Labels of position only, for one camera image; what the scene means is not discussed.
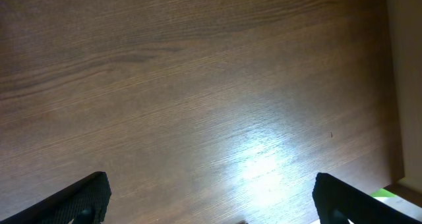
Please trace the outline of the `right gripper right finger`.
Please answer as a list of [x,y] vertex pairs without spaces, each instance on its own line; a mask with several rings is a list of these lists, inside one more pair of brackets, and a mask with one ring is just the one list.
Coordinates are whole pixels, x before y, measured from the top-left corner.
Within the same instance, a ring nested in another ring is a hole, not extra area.
[[321,224],[421,224],[328,173],[318,173],[312,197]]

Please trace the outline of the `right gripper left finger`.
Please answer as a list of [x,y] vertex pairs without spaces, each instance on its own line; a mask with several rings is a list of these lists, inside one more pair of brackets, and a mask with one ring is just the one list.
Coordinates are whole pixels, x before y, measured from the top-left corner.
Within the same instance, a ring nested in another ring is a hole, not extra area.
[[1,224],[102,223],[110,198],[106,173],[96,171]]

